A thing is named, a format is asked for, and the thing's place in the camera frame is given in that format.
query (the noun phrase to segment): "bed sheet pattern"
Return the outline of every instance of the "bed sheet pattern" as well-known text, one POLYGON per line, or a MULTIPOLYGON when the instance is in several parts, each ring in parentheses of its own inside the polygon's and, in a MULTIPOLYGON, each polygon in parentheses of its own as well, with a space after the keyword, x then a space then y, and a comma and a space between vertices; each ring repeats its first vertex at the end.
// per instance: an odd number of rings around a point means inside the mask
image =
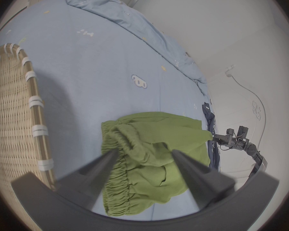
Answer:
MULTIPOLYGON (((207 129, 201 106, 208 97, 194 81, 144 40, 65 0, 44 0, 22 11, 1 30, 0 45, 5 43, 19 44, 33 62, 57 178, 101 155, 100 125, 107 120, 162 111, 201 120, 207 129)), ((93 211, 105 215, 101 200, 93 211)), ((158 208, 165 216, 177 208, 184 210, 177 216, 197 211, 188 191, 158 208)), ((159 214, 152 206, 120 218, 164 218, 159 214)))

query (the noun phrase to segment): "wicker basket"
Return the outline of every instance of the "wicker basket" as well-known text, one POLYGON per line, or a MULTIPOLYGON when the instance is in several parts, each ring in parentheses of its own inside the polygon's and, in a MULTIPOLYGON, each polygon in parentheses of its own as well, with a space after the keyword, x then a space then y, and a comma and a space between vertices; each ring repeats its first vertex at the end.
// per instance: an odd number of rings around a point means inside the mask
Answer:
POLYGON ((18 201, 11 181, 31 171, 53 189, 52 166, 32 63, 18 45, 0 46, 0 194, 32 230, 40 229, 18 201))

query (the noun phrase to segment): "navy blue garment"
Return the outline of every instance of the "navy blue garment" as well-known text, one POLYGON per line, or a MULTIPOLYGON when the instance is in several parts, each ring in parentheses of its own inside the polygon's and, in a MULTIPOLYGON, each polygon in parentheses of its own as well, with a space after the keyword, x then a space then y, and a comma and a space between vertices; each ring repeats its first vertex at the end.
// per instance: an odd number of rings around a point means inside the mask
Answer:
MULTIPOLYGON (((211 112, 210 106, 208 103, 204 103, 202 105, 202 110, 204 113, 204 116, 206 117, 208 121, 208 131, 212 133, 212 135, 215 135, 215 115, 211 112)), ((209 167, 210 168, 219 168, 219 149, 217 147, 217 143, 213 141, 208 141, 208 154, 209 158, 211 160, 209 167)))

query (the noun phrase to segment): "wrinkled green fabric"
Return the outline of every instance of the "wrinkled green fabric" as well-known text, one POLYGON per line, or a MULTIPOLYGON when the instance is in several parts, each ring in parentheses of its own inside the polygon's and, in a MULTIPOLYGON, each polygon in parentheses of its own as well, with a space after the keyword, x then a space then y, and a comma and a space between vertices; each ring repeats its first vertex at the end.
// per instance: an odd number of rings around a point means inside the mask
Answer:
POLYGON ((102 123, 102 153, 119 149, 103 202, 109 216, 135 215, 187 190, 171 151, 180 150, 208 166, 201 121, 164 112, 145 112, 102 123))

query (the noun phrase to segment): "bed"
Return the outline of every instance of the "bed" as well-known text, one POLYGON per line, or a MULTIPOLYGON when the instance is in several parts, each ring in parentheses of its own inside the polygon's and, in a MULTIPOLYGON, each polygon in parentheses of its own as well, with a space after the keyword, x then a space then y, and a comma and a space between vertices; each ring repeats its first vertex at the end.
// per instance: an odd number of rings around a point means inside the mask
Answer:
MULTIPOLYGON (((207 121, 206 80, 177 42, 119 0, 44 0, 0 32, 35 66, 57 179, 101 155, 100 125, 162 111, 207 121)), ((93 210, 106 215, 102 198, 93 210)), ((189 191, 128 220, 162 220, 198 211, 189 191)))

